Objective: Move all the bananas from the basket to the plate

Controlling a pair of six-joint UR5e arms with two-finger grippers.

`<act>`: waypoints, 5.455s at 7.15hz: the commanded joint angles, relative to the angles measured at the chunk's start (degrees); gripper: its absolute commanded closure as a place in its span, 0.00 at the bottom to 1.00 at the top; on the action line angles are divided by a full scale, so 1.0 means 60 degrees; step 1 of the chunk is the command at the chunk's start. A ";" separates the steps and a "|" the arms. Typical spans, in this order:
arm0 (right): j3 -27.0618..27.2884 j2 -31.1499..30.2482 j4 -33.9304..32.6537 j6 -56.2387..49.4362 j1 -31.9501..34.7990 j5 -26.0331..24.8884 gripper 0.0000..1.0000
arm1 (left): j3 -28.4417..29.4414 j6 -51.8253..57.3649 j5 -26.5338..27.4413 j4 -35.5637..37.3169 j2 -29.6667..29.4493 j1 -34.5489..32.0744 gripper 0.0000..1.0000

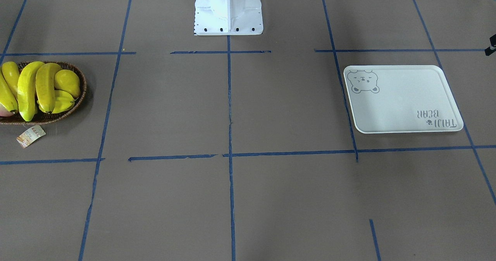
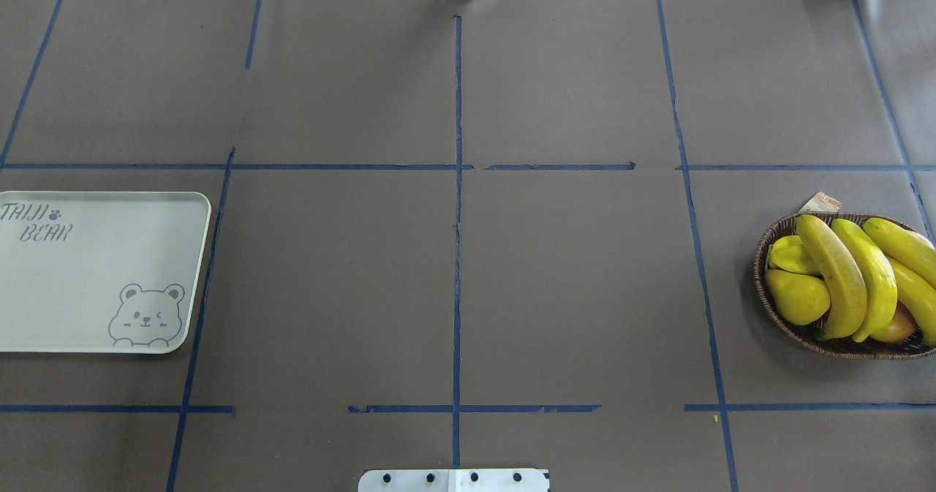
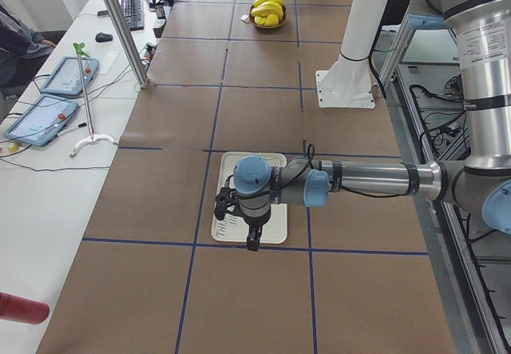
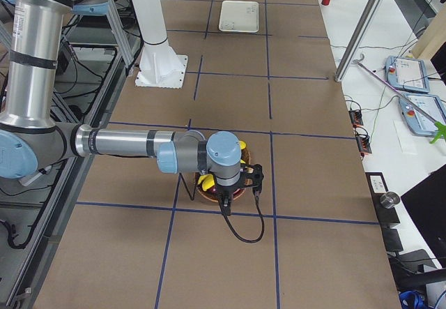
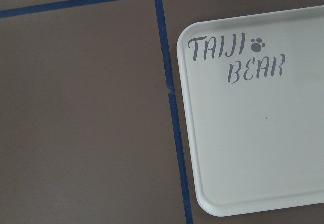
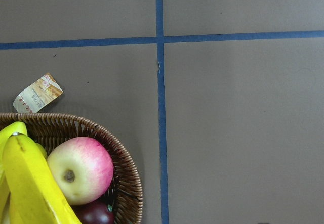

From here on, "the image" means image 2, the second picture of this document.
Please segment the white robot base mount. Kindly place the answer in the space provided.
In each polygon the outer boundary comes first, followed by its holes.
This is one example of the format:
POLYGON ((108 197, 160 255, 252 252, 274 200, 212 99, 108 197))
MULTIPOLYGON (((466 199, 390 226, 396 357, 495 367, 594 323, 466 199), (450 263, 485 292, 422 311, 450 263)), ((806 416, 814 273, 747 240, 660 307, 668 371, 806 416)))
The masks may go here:
POLYGON ((545 469, 374 469, 358 491, 551 491, 545 469))

